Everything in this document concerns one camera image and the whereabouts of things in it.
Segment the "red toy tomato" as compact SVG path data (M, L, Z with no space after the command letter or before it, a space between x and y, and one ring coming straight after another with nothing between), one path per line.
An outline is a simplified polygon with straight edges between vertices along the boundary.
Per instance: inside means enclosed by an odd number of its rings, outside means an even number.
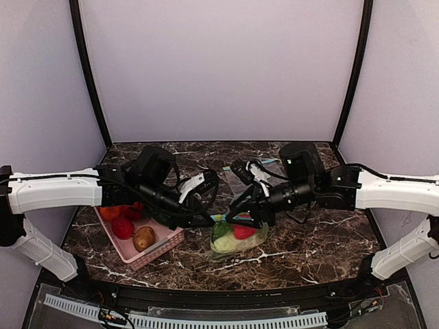
M245 240L255 235L258 232L257 229L248 226L234 225L233 236L237 240Z

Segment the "green toy leafy vegetable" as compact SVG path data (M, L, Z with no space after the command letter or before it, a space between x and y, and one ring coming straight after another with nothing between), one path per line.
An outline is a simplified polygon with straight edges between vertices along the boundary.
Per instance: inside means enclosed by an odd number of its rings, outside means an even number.
M233 226L225 221L218 221L213 226L213 240L216 240L233 231Z

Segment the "pink perforated plastic basket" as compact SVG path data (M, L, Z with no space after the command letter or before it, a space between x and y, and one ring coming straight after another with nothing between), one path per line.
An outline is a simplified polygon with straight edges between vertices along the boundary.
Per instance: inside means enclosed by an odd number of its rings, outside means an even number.
M134 247L132 238L121 240L116 237L112 231L111 223L105 221L101 216L100 208L95 207L95 213L120 259L135 271L175 248L185 239L185 231L182 228L171 230L152 217L143 217L134 222L134 231L136 232L144 226L151 227L154 231L156 242L146 250L138 252Z

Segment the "clear zip bag blue zipper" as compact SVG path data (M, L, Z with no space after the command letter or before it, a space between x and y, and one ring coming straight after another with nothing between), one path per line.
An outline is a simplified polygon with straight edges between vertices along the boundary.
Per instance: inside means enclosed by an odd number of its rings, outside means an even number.
M263 224L261 229L230 224L225 215L211 215L215 225L211 230L210 260L220 262L244 251L263 244L267 237L269 226Z

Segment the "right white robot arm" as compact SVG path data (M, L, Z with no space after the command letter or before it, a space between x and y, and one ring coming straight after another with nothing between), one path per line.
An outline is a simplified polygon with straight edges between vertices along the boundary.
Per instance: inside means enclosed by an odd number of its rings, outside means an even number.
M274 226L276 214L315 202L321 208L365 210L385 208L422 212L421 224L398 242L361 262L360 280L384 281L407 265L438 249L438 176L379 173L362 164L326 170L312 142L292 142L278 153L286 175L270 186L259 162L236 160L232 172L247 189L229 206L230 224L260 229Z

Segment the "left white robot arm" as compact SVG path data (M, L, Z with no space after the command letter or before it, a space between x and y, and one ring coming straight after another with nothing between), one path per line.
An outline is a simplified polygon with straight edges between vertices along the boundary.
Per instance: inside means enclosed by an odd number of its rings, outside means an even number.
M147 146L137 158L121 166L98 165L80 171L50 174L14 173L1 168L1 246L18 250L60 281L84 284L85 262L41 234L25 213L66 206L128 206L144 204L169 217L168 228L211 227L212 202L202 205L196 195L217 194L219 178L212 169L165 184L171 171L179 172L175 155Z

